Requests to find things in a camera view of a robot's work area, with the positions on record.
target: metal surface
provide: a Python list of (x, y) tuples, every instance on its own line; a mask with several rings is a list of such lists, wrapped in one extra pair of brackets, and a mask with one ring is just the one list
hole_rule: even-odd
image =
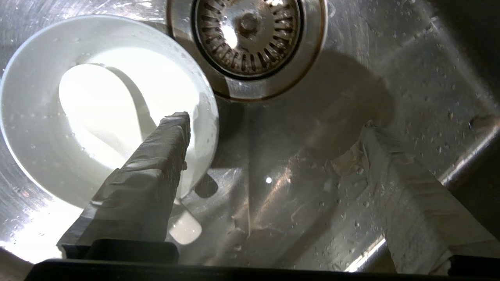
[[(291, 0), (238, 0), (234, 2), (238, 5), (250, 3), (250, 6), (252, 6), (251, 4), (256, 3), (258, 4), (257, 6), (261, 5), (262, 3), (270, 3), (271, 5), (280, 3), (292, 3)], [(245, 79), (242, 77), (238, 78), (238, 76), (231, 75), (230, 73), (229, 76), (226, 75), (228, 73), (228, 70), (221, 72), (221, 68), (215, 66), (213, 62), (210, 62), (211, 59), (208, 58), (208, 56), (205, 54), (205, 51), (202, 50), (203, 47), (199, 43), (197, 43), (198, 36), (196, 35), (196, 32), (194, 32), (196, 23), (194, 19), (191, 20), (193, 14), (196, 14), (193, 13), (196, 8), (195, 1), (168, 0), (166, 3), (167, 26), (169, 33), (174, 37), (174, 39), (179, 42), (179, 44), (181, 44), (199, 63), (201, 69), (205, 72), (205, 75), (207, 76), (208, 81), (210, 82), (210, 85), (212, 86), (216, 94), (234, 100), (243, 101), (266, 99), (282, 94), (286, 90), (293, 87), (297, 82), (299, 82), (314, 63), (321, 48), (326, 30), (326, 3), (322, 0), (307, 0), (301, 1), (300, 3), (300, 6), (302, 8), (300, 42), (296, 45), (296, 48), (292, 48), (294, 43), (290, 43), (290, 52), (288, 53), (289, 55), (293, 56), (287, 60), (287, 56), (285, 55), (285, 57), (283, 57), (281, 60), (282, 62), (276, 65), (273, 64), (271, 66), (272, 69), (270, 71), (266, 69), (265, 72), (259, 72), (259, 56), (257, 55), (256, 58), (254, 55), (255, 70), (253, 70), (251, 63), (252, 59), (249, 54), (249, 56), (247, 57), (247, 64), (250, 64), (249, 68), (247, 68), (246, 71), (240, 71), (240, 73), (238, 73), (234, 72), (234, 68), (232, 69), (232, 71), (230, 71), (230, 73), (233, 72), (233, 74), (237, 75), (243, 73), (245, 75)], [(233, 12), (233, 17), (237, 17), (239, 19), (239, 17), (245, 15), (245, 11), (250, 11), (250, 8), (246, 7), (242, 10), (243, 14), (241, 14), (241, 10), (238, 10), (238, 12)], [(267, 24), (265, 26), (262, 25), (261, 27), (265, 28), (266, 33), (274, 31), (274, 28), (271, 28), (271, 30), (269, 30)], [(265, 37), (266, 36), (263, 36), (261, 40), (269, 42), (269, 38)], [(249, 77), (252, 78), (252, 76), (255, 77), (258, 75), (264, 76), (259, 77), (258, 79), (249, 80)]]
[(203, 51), (222, 71), (259, 78), (287, 63), (300, 17), (296, 0), (199, 0), (194, 25)]
[[(465, 10), (473, 10), (476, 2), (469, 1)], [(302, 5), (305, 15), (324, 17), (304, 19), (305, 37), (294, 59), (272, 79), (252, 81), (252, 86), (207, 70), (210, 64), (192, 32), (186, 32), (192, 30), (192, 3), (184, 0), (2, 1), (0, 69), (22, 42), (50, 23), (105, 13), (170, 30), (221, 93), (249, 99), (287, 89), (261, 102), (218, 99), (215, 159), (183, 200), (203, 227), (198, 240), (179, 246), (183, 264), (392, 270), (382, 231), (372, 220), (366, 181), (357, 174), (338, 178), (325, 164), (346, 151), (370, 119), (413, 145), (428, 169), (469, 202), (466, 207), (497, 210), (498, 196), (488, 194), (498, 192), (489, 183), (461, 185), (459, 180), (492, 153), (500, 110), (496, 84), (488, 80), (495, 77), (488, 72), (494, 68), (464, 55), (462, 42), (474, 45), (458, 40), (461, 29), (451, 21), (457, 17), (441, 16), (419, 0), (304, 0)], [(166, 10), (171, 17), (166, 18)], [(306, 34), (309, 29), (315, 33)], [(319, 39), (323, 44), (317, 52)], [(301, 74), (290, 79), (292, 65)], [(271, 83), (276, 77), (286, 77), (286, 85)], [(469, 129), (470, 120), (485, 116), (493, 121)], [(49, 258), (80, 210), (37, 188), (0, 142), (1, 245), (31, 262)], [(496, 221), (476, 211), (487, 228)]]

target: white bowl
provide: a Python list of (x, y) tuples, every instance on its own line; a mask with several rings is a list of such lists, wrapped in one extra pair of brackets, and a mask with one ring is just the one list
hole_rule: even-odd
[[(78, 132), (59, 102), (59, 82), (76, 64), (99, 63), (102, 54), (117, 48), (153, 51), (185, 72), (191, 83), (179, 85), (167, 75), (140, 65), (137, 57), (123, 57), (124, 63), (139, 61), (138, 66), (144, 68), (144, 73), (151, 72), (156, 84), (161, 79), (158, 91), (175, 93), (176, 98), (168, 103), (182, 101), (186, 97), (185, 87), (194, 87), (197, 93), (193, 108), (175, 108), (188, 111), (191, 118), (187, 170), (181, 175), (179, 198), (202, 178), (217, 146), (219, 113), (212, 89), (196, 61), (172, 38), (144, 23), (108, 15), (73, 17), (44, 28), (15, 52), (5, 69), (0, 82), (0, 127), (10, 152), (26, 175), (47, 192), (80, 208), (86, 206), (120, 164), (106, 162), (105, 156), (91, 155), (91, 151), (82, 148)], [(134, 81), (126, 64), (109, 63), (105, 62), (106, 66), (119, 69)], [(151, 86), (137, 84), (140, 90)], [(146, 96), (144, 99), (157, 124), (162, 116), (174, 113), (168, 112), (172, 106), (165, 102), (151, 102)]]

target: bowl rim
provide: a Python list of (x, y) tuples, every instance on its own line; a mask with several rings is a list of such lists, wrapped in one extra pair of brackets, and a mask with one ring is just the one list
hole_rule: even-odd
[[(36, 38), (40, 37), (41, 35), (43, 35), (44, 33), (46, 33), (49, 30), (52, 30), (52, 29), (57, 28), (57, 27), (62, 26), (62, 25), (66, 25), (66, 24), (71, 23), (71, 22), (93, 20), (93, 19), (97, 19), (97, 18), (107, 19), (107, 20), (116, 20), (116, 21), (121, 21), (121, 22), (129, 23), (129, 24), (134, 24), (134, 25), (141, 26), (141, 27), (143, 27), (143, 28), (145, 28), (147, 30), (150, 30), (153, 33), (156, 33), (158, 35), (161, 35), (161, 36), (167, 38), (168, 41), (170, 41), (171, 43), (173, 43), (174, 45), (176, 45), (177, 48), (179, 50), (181, 50), (181, 52), (184, 52), (184, 54), (187, 55), (188, 59), (193, 62), (193, 65), (196, 68), (198, 68), (198, 70), (202, 74), (201, 78), (202, 78), (204, 84), (207, 87), (207, 93), (206, 93), (206, 95), (208, 96), (211, 108), (214, 109), (213, 113), (214, 113), (214, 117), (216, 119), (214, 149), (212, 150), (212, 153), (211, 153), (211, 156), (210, 156), (210, 161), (209, 161), (210, 164), (207, 167), (207, 169), (210, 168), (211, 163), (214, 161), (214, 157), (215, 157), (215, 154), (216, 154), (216, 151), (217, 151), (217, 147), (218, 147), (218, 144), (219, 144), (219, 130), (220, 130), (219, 110), (218, 110), (218, 107), (217, 107), (217, 101), (216, 101), (216, 97), (215, 97), (214, 91), (212, 90), (212, 87), (210, 86), (210, 83), (208, 82), (206, 74), (203, 72), (203, 70), (201, 69), (200, 65), (196, 62), (196, 60), (193, 58), (193, 56), (191, 56), (191, 54), (187, 50), (185, 50), (184, 47), (182, 47), (177, 41), (175, 41), (168, 34), (163, 33), (160, 30), (158, 30), (158, 29), (156, 29), (156, 28), (154, 28), (152, 26), (147, 25), (146, 23), (143, 23), (143, 22), (140, 22), (138, 20), (131, 19), (131, 18), (128, 18), (128, 17), (119, 16), (119, 15), (106, 15), (106, 14), (77, 15), (77, 16), (66, 18), (66, 19), (63, 19), (61, 21), (55, 22), (53, 24), (50, 24), (50, 25), (48, 25), (48, 26), (46, 26), (46, 27), (38, 30), (33, 35), (31, 35), (26, 41), (24, 41), (17, 48), (17, 50), (12, 55), (12, 57), (10, 57), (7, 65), (5, 66), (5, 70), (3, 71), (3, 75), (2, 75), (2, 77), (0, 79), (0, 132), (2, 134), (2, 138), (3, 138), (4, 142), (5, 142), (5, 145), (7, 146), (7, 149), (9, 151), (10, 155), (14, 159), (15, 163), (17, 164), (17, 166), (21, 169), (21, 171), (24, 173), (24, 175), (30, 181), (32, 181), (38, 188), (40, 188), (41, 190), (43, 190), (46, 194), (50, 195), (52, 198), (57, 198), (57, 199), (59, 199), (61, 201), (64, 201), (65, 203), (67, 203), (67, 204), (69, 204), (71, 206), (77, 207), (77, 208), (80, 208), (80, 207), (79, 206), (75, 206), (72, 203), (67, 202), (67, 201), (65, 201), (63, 199), (60, 199), (57, 195), (55, 195), (54, 193), (50, 192), (47, 188), (43, 187), (43, 185), (41, 185), (36, 179), (34, 179), (32, 177), (32, 175), (28, 172), (28, 170), (23, 166), (23, 164), (21, 163), (21, 161), (18, 159), (18, 157), (14, 153), (13, 148), (12, 148), (12, 146), (11, 146), (9, 140), (8, 140), (8, 137), (7, 137), (7, 132), (6, 132), (6, 129), (5, 129), (4, 118), (3, 118), (3, 107), (4, 106), (3, 106), (2, 100), (4, 98), (5, 83), (6, 83), (6, 80), (8, 79), (8, 76), (10, 74), (10, 70), (11, 70), (11, 67), (12, 67), (14, 61), (17, 59), (17, 57), (19, 57), (19, 55), (22, 52), (24, 52), (28, 48), (28, 46)], [(201, 176), (196, 182), (194, 182), (192, 184), (192, 186), (191, 186), (191, 189), (193, 189), (202, 180), (202, 178), (203, 178), (203, 176)]]

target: stainless steel sink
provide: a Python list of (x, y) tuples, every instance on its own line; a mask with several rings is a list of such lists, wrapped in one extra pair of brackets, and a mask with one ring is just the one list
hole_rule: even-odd
[[(253, 102), (218, 98), (215, 159), (183, 201), (203, 232), (192, 244), (178, 246), (180, 262), (393, 272), (382, 229), (370, 213), (364, 176), (340, 178), (330, 165), (368, 120), (406, 140), (500, 238), (495, 223), (500, 215), (495, 169), (500, 56), (498, 30), (490, 25), (498, 4), (303, 1), (325, 9), (321, 50), (307, 73), (277, 96)], [(1, 68), (36, 31), (76, 15), (120, 15), (172, 32), (167, 4), (2, 1)], [(30, 262), (50, 258), (33, 255), (33, 247), (54, 245), (75, 218), (61, 215), (64, 203), (30, 182), (3, 139), (0, 153), (0, 245)], [(59, 221), (58, 227), (51, 220)], [(0, 264), (20, 263), (1, 259)]]

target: sink drain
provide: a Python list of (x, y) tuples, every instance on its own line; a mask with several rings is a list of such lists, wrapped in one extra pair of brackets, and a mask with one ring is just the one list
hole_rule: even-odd
[(243, 79), (279, 70), (300, 37), (296, 0), (199, 0), (194, 14), (206, 56), (220, 71)]
[(169, 0), (167, 26), (213, 91), (266, 99), (295, 85), (321, 49), (323, 0)]

